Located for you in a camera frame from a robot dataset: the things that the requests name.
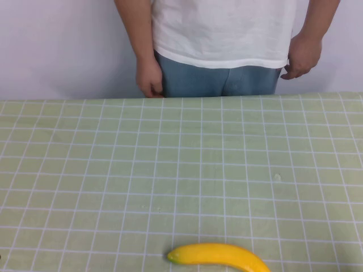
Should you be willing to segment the person's right hand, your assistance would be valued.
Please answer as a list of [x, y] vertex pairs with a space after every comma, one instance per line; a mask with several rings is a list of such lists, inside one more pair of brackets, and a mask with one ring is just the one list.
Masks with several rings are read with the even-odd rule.
[[154, 56], [137, 57], [136, 81], [147, 98], [163, 98], [162, 71]]

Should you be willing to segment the person's left hand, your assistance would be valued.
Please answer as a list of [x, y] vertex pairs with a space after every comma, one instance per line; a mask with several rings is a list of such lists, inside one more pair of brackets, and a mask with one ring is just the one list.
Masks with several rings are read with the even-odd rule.
[[281, 78], [291, 80], [309, 73], [320, 60], [321, 52], [322, 39], [300, 32], [290, 42], [286, 73]]

